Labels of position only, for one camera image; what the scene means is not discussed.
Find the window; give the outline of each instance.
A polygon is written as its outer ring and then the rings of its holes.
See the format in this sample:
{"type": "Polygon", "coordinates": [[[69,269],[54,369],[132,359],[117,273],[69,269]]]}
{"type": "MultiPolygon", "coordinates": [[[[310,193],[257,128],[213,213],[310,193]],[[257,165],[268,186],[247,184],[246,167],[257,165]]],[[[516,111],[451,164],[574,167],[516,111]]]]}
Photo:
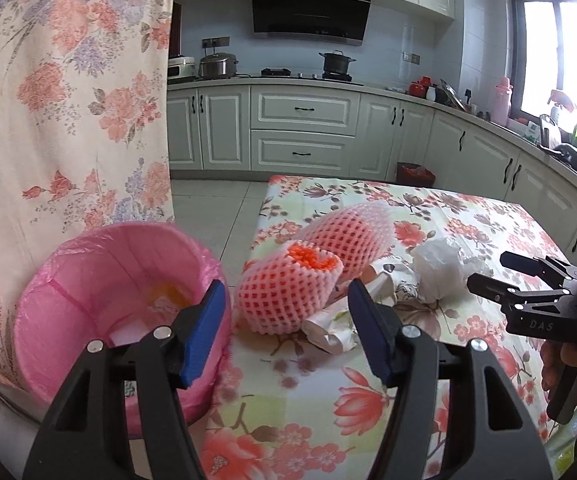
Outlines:
{"type": "MultiPolygon", "coordinates": [[[[511,114],[535,122],[550,114],[551,90],[577,105],[577,0],[512,0],[515,25],[511,114]]],[[[567,131],[577,123],[577,109],[567,131]]]]}

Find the foam fruit net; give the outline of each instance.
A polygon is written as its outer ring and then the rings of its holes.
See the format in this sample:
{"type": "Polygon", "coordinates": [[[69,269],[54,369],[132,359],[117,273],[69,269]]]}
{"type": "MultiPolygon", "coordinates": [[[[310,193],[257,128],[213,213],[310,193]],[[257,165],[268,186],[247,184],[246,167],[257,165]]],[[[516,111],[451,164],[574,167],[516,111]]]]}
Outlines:
{"type": "Polygon", "coordinates": [[[337,254],[344,264],[339,282],[361,275],[395,242],[389,206],[380,202],[352,205],[328,213],[294,237],[337,254]]]}
{"type": "Polygon", "coordinates": [[[342,270],[335,254],[291,240],[244,273],[237,306],[254,332],[296,332],[324,308],[342,270]]]}

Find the electrical outlet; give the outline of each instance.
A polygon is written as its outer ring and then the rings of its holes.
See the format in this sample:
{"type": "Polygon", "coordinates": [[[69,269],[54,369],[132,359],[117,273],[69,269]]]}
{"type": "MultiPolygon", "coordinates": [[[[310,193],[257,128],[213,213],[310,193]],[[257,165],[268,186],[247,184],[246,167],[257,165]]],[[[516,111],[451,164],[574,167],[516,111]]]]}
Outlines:
{"type": "Polygon", "coordinates": [[[401,58],[408,63],[414,63],[416,65],[419,65],[419,62],[421,60],[418,54],[412,54],[410,52],[404,52],[401,55],[401,58]]]}
{"type": "Polygon", "coordinates": [[[231,37],[230,36],[222,36],[220,38],[204,38],[202,40],[202,48],[229,46],[230,44],[231,44],[231,37]]]}

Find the pink plastic bag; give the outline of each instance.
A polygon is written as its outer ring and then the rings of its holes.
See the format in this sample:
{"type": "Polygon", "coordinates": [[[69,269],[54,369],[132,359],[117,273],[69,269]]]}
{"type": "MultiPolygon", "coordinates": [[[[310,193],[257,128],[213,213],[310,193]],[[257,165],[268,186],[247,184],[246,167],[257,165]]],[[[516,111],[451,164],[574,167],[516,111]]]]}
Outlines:
{"type": "MultiPolygon", "coordinates": [[[[170,224],[129,222],[63,243],[41,266],[18,304],[14,344],[28,387],[50,403],[92,339],[109,346],[139,340],[199,303],[211,281],[226,284],[210,251],[170,224]]],[[[191,424],[210,405],[231,331],[230,298],[204,372],[179,390],[191,424]]],[[[128,433],[139,436],[137,397],[126,398],[128,433]]]]}

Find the range hood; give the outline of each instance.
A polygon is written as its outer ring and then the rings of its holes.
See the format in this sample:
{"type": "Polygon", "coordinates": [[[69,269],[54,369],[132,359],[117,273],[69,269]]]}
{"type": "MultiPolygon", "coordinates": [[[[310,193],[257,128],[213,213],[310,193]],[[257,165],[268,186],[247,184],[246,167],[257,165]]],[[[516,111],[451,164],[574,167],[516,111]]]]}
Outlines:
{"type": "Polygon", "coordinates": [[[371,0],[252,0],[258,37],[302,36],[361,44],[371,0]]]}

